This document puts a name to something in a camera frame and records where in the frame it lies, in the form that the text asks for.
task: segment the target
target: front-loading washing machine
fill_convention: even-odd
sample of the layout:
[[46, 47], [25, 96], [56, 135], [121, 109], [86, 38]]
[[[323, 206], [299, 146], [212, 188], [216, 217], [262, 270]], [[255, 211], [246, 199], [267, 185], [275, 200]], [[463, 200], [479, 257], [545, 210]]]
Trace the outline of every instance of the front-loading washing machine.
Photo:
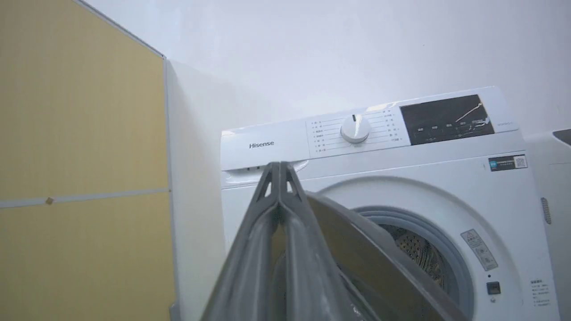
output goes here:
[[559, 320], [541, 201], [498, 88], [223, 131], [227, 250], [271, 161], [387, 230], [468, 318]]

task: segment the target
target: display panel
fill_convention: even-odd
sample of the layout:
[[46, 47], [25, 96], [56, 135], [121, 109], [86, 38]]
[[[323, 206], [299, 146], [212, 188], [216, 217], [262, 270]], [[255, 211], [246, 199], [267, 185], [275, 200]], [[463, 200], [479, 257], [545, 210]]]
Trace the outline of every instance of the display panel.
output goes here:
[[400, 107], [411, 145], [494, 133], [478, 95]]

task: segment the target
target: qr code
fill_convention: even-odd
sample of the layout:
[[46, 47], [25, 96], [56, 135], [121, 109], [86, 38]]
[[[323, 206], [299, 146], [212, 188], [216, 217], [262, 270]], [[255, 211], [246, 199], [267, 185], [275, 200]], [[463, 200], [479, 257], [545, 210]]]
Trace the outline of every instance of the qr code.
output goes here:
[[516, 164], [516, 168], [527, 168], [528, 163], [525, 160], [525, 155], [514, 156], [513, 161]]

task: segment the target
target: sticker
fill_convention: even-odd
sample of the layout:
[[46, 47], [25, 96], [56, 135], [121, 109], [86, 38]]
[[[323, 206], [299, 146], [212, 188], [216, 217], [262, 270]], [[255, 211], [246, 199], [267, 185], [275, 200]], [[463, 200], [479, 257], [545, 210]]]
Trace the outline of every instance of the sticker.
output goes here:
[[472, 251], [474, 251], [474, 254], [476, 254], [476, 257], [482, 264], [482, 267], [485, 271], [489, 271], [493, 268], [498, 267], [496, 259], [494, 259], [494, 256], [488, 249], [488, 246], [486, 246], [486, 243], [484, 243], [476, 230], [472, 229], [460, 235], [466, 241]]
[[542, 279], [531, 280], [532, 299], [534, 307], [546, 307], [551, 305], [551, 290], [547, 282]]
[[493, 172], [528, 168], [528, 161], [525, 159], [525, 155], [492, 157], [488, 158], [488, 161], [490, 170]]

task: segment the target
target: cabinet door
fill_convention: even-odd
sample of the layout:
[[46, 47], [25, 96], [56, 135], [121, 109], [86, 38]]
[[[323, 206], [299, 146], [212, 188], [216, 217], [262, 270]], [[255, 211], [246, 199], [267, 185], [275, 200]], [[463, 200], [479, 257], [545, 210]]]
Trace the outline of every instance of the cabinet door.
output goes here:
[[163, 57], [72, 0], [0, 23], [0, 320], [168, 320]]
[[0, 200], [167, 188], [163, 58], [72, 0], [0, 17]]
[[168, 320], [168, 193], [0, 209], [0, 320]]

